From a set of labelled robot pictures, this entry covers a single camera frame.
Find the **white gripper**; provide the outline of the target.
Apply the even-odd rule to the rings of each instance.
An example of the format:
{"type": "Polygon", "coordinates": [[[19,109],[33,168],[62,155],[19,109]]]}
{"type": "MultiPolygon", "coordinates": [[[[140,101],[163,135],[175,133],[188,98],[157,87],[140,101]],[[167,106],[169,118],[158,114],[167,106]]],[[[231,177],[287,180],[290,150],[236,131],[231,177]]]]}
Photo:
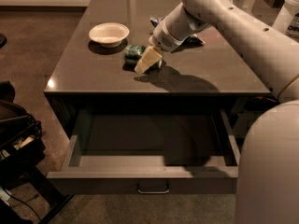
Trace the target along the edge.
{"type": "Polygon", "coordinates": [[[190,36],[198,34],[209,24],[192,16],[180,3],[155,28],[147,46],[135,66],[138,74],[145,73],[162,59],[162,51],[173,51],[190,36]]]}

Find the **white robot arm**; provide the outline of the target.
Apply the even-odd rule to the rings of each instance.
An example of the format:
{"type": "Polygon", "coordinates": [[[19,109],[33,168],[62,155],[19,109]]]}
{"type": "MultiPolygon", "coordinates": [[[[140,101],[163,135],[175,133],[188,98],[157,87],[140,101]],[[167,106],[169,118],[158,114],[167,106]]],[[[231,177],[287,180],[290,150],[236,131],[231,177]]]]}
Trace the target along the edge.
{"type": "Polygon", "coordinates": [[[232,0],[181,0],[155,28],[135,71],[214,26],[279,104],[250,127],[241,150],[235,224],[299,224],[299,44],[232,0]]]}

